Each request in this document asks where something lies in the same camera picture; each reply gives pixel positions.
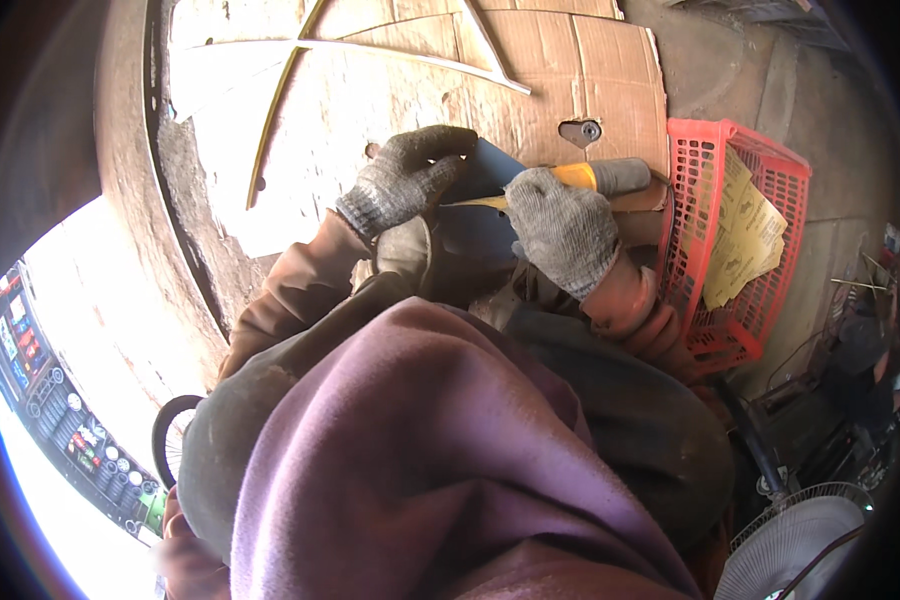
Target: bolt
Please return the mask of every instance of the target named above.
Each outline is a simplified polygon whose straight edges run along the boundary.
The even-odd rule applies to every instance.
[[[596,121],[584,121],[583,124],[579,126],[579,132],[583,134],[584,138],[594,142],[597,141],[597,138],[600,138],[600,125],[598,125]]]

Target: glove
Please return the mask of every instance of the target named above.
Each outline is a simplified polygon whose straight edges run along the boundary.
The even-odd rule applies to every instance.
[[[464,170],[460,155],[473,151],[477,133],[433,125],[390,138],[357,182],[336,201],[336,211],[371,239],[432,207]]]
[[[582,301],[620,252],[611,203],[561,183],[550,169],[528,169],[505,188],[510,223],[527,259]]]

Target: pants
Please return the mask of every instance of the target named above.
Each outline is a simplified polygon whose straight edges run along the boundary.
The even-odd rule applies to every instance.
[[[385,272],[309,330],[253,357],[200,402],[183,439],[177,493],[193,533],[229,565],[237,498],[268,416],[312,366],[410,295]],[[722,426],[682,384],[593,336],[576,318],[517,310],[504,333],[579,396],[597,452],[678,551],[720,519],[733,462]]]

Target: white fan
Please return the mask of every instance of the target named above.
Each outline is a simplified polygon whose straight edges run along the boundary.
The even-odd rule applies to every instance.
[[[714,600],[784,600],[780,594],[825,549],[864,524],[873,500],[860,487],[823,483],[764,510],[730,543]],[[810,600],[824,588],[854,541],[832,549],[786,600]]]

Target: red crate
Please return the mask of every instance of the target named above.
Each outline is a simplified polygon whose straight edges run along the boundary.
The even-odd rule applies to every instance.
[[[700,370],[714,373],[763,354],[797,264],[811,170],[777,142],[724,119],[670,119],[672,202],[666,208],[656,272],[660,297],[680,316],[680,333]],[[729,143],[753,172],[751,181],[787,220],[780,266],[757,277],[727,306],[707,310],[701,299],[717,233]]]

